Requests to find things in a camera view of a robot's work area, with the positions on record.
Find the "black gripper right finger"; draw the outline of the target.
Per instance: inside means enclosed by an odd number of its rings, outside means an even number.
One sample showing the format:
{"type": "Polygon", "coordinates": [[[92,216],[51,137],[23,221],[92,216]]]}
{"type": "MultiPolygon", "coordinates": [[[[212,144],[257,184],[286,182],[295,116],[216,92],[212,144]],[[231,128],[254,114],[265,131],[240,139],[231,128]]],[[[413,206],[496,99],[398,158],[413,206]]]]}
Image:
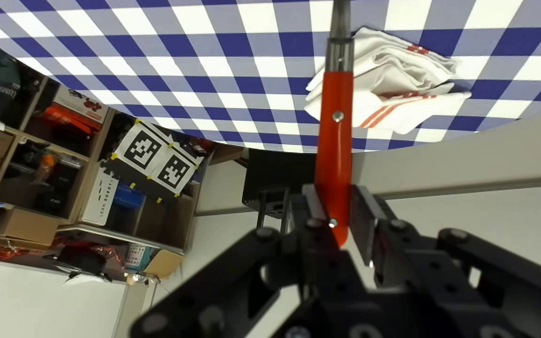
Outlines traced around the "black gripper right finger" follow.
{"type": "Polygon", "coordinates": [[[381,197],[361,186],[351,188],[349,221],[361,259],[374,270],[376,287],[413,293],[411,225],[398,220],[381,197]]]}

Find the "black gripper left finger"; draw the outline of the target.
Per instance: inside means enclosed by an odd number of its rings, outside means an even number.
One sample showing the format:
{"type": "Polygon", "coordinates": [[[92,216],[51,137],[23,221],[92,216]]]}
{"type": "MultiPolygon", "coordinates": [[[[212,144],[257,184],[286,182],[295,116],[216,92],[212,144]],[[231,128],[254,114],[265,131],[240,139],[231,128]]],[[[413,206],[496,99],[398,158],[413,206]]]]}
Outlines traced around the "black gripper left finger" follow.
{"type": "Polygon", "coordinates": [[[304,295],[340,295],[346,291],[346,253],[336,244],[329,216],[317,191],[304,186],[291,201],[301,266],[301,291],[304,295]]]}

